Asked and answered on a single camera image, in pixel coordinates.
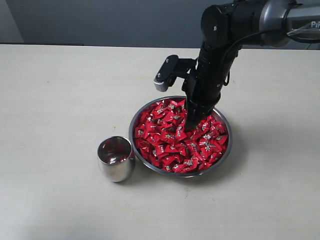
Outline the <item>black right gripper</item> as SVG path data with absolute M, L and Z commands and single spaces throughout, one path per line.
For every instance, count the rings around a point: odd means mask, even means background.
M 238 54 L 238 44 L 214 48 L 207 42 L 202 43 L 196 64 L 183 84 L 187 130 L 195 129 L 206 120 L 209 111 L 219 102 L 222 87 L 228 84 L 228 74 Z

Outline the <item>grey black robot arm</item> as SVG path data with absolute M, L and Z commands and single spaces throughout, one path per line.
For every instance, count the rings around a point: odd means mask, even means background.
M 220 100 L 242 46 L 319 43 L 320 6 L 295 0 L 235 0 L 206 8 L 200 28 L 203 40 L 199 55 L 182 86 L 188 129 L 195 128 Z

